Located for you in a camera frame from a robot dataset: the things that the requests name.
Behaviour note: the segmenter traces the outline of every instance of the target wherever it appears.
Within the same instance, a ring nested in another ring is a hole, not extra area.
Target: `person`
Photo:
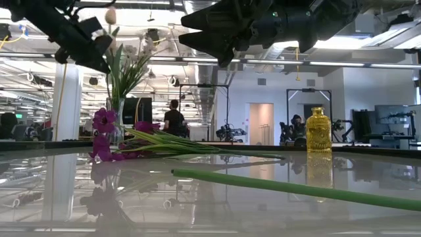
[[[292,139],[296,140],[297,138],[305,137],[305,124],[302,122],[302,119],[299,115],[294,115],[291,119],[292,123]]]
[[[286,126],[284,122],[280,122],[279,125],[281,126],[281,138],[280,138],[280,145],[287,141],[291,141],[292,138],[292,125]]]
[[[186,133],[186,122],[183,114],[181,114],[177,108],[178,100],[173,99],[170,102],[170,110],[167,111],[164,116],[164,131],[175,136],[183,136]]]
[[[18,119],[14,113],[4,113],[0,118],[0,139],[13,139],[12,130],[18,124]]]

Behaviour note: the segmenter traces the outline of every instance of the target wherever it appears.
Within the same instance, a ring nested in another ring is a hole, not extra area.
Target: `gold bottle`
[[[323,108],[312,108],[313,115],[307,119],[307,152],[332,152],[332,128],[330,119],[323,115]]]
[[[307,154],[307,185],[319,188],[333,188],[333,165],[331,153],[308,153]],[[326,198],[316,197],[319,203],[325,202]]]

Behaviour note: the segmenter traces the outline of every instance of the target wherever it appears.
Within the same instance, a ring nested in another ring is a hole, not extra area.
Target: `glass table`
[[[421,213],[176,178],[176,168],[421,199],[421,161],[334,153],[90,163],[91,148],[0,154],[0,236],[416,236]]]

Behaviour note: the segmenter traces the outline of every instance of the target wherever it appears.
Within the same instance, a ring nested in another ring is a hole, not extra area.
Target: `glass vase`
[[[114,132],[109,134],[109,142],[113,148],[118,147],[120,143],[124,141],[124,129],[123,129],[123,107],[124,99],[120,99],[118,104],[115,103],[114,106],[111,106],[111,109],[114,109],[116,113],[116,121],[114,122],[115,129]]]

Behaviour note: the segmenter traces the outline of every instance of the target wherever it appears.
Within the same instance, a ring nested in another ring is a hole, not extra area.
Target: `computer monitor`
[[[410,122],[410,119],[404,116],[409,112],[407,105],[376,105],[374,109],[378,124],[408,124]]]
[[[131,125],[135,123],[137,106],[137,120],[152,123],[152,98],[144,97],[126,98],[124,100],[123,124]]]

